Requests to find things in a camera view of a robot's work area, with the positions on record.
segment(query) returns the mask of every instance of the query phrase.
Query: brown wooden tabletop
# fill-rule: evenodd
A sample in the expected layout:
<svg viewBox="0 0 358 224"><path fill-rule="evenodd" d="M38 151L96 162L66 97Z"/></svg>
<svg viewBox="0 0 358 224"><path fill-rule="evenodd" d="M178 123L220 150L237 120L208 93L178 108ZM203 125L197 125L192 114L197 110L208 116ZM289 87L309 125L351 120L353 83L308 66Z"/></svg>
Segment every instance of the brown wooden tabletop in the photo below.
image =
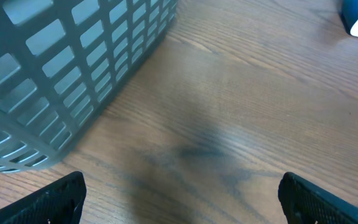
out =
<svg viewBox="0 0 358 224"><path fill-rule="evenodd" d="M286 171L358 207L358 38L340 4L180 0L63 162L0 174L0 208L74 170L82 223L286 223Z"/></svg>

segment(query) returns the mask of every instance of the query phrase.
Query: table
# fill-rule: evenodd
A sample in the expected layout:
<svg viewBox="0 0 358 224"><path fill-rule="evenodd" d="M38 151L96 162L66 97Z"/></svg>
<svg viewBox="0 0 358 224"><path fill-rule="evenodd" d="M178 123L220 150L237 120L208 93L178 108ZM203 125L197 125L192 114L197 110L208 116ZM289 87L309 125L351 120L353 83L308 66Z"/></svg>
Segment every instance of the table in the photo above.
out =
<svg viewBox="0 0 358 224"><path fill-rule="evenodd" d="M358 207L358 38L340 2L181 0L63 162L0 174L0 208L74 170L82 223L286 223L292 171Z"/></svg>

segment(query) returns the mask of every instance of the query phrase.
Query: plastic grid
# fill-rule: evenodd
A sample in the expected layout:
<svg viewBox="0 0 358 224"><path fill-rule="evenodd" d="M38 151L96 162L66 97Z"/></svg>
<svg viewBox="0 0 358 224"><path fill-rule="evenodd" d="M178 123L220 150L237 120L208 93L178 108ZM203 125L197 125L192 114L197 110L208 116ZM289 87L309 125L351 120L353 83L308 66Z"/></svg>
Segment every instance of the plastic grid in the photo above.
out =
<svg viewBox="0 0 358 224"><path fill-rule="evenodd" d="M175 15L176 0L0 0L0 172L57 157Z"/></svg>

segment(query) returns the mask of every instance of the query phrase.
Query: perforated plastic bin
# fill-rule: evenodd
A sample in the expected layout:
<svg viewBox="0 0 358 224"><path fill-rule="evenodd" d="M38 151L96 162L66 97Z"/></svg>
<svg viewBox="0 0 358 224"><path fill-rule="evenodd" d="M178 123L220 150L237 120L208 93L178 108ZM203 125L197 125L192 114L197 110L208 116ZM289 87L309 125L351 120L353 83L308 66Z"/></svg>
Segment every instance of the perforated plastic bin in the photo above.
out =
<svg viewBox="0 0 358 224"><path fill-rule="evenodd" d="M177 0L0 0L0 172L73 149L163 39Z"/></svg>

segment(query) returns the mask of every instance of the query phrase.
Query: plastic basket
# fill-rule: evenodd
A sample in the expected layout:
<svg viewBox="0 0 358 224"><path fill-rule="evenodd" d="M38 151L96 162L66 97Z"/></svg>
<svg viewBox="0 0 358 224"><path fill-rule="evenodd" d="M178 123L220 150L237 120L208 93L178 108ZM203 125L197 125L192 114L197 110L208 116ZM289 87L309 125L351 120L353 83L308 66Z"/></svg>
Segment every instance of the plastic basket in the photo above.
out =
<svg viewBox="0 0 358 224"><path fill-rule="evenodd" d="M0 172L67 155L161 42L176 3L0 1Z"/></svg>

